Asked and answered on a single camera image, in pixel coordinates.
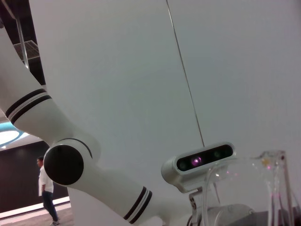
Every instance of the man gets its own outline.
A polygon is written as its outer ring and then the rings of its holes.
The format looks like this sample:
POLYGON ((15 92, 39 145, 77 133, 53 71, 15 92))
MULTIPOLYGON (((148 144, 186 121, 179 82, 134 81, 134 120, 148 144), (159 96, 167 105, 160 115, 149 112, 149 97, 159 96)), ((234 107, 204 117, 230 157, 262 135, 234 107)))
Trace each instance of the man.
POLYGON ((37 159, 37 164, 40 167, 39 196, 42 196, 44 207, 52 216, 53 222, 50 225, 59 225, 60 222, 58 221, 55 206, 52 202, 53 181, 48 177, 48 175, 45 172, 43 156, 37 159))

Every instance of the dark wall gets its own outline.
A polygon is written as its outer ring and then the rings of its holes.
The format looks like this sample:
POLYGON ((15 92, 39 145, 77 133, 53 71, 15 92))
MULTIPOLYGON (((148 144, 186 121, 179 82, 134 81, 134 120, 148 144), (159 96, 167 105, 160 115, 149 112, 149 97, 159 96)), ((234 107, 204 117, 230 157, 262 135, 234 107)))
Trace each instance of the dark wall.
MULTIPOLYGON (((37 158, 47 149, 41 141, 0 151, 0 213, 42 202, 37 158)), ((67 188, 54 183, 53 198, 66 196, 67 188)))

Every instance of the black stripe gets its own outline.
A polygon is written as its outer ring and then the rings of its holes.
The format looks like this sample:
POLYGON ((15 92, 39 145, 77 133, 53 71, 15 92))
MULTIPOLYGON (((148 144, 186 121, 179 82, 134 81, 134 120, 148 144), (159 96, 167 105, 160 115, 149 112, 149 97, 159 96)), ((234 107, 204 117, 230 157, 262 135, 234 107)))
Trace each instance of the black stripe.
POLYGON ((45 95, 42 96, 32 102, 30 102, 28 105, 26 105, 24 108, 22 108, 20 111, 18 111, 13 118, 10 120, 12 124, 14 124, 24 113, 32 109, 35 105, 38 105, 39 103, 43 102, 44 100, 51 99, 51 96, 45 95))
POLYGON ((137 208, 137 206, 139 205, 139 203, 141 202, 144 194, 146 193, 146 187, 143 187, 138 199, 136 200, 136 202, 134 203, 134 205, 132 206, 132 208, 130 209, 130 211, 125 215, 125 217, 123 218, 124 220, 127 220, 135 211, 135 209, 137 208))
POLYGON ((17 100, 13 105, 11 105, 8 110, 5 112, 6 117, 8 118, 8 116, 21 104, 23 104, 25 101, 29 100, 30 98, 34 97, 35 95, 38 95, 40 93, 46 93, 46 90, 44 89, 37 89, 27 95, 25 95, 24 97, 22 97, 21 99, 17 100))
POLYGON ((81 140, 75 139, 75 138, 65 138, 65 139, 62 139, 62 140, 68 140, 68 139, 70 139, 70 140, 76 140, 76 141, 82 143, 88 149, 91 158, 93 158, 90 148, 84 142, 82 142, 81 140))
POLYGON ((149 195, 147 196, 147 199, 146 199, 145 203, 143 204, 143 206, 141 207, 139 212, 136 214, 136 216, 130 221, 130 224, 133 224, 133 223, 136 222, 136 220, 138 220, 138 218, 141 216, 141 214, 144 212, 145 208, 149 204, 149 202, 151 200, 151 196, 152 196, 152 192, 150 191, 149 195))

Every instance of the purple light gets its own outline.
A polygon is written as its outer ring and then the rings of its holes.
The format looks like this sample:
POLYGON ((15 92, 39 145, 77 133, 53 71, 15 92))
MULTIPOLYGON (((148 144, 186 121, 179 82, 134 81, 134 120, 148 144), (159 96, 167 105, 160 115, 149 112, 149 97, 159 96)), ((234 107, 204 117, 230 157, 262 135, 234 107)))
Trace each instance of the purple light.
POLYGON ((195 159, 192 159, 192 161, 191 161, 191 164, 193 165, 193 166, 198 166, 200 163, 201 163, 201 158, 200 157, 197 157, 197 158, 195 158, 195 159))

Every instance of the transparent acrylic case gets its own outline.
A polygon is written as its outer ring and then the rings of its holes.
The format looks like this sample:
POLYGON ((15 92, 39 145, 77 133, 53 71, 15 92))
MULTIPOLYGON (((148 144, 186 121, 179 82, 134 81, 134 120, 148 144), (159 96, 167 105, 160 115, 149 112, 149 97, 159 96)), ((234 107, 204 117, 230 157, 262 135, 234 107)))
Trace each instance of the transparent acrylic case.
POLYGON ((301 225, 284 151, 216 164, 207 174, 202 206, 203 226, 301 225))

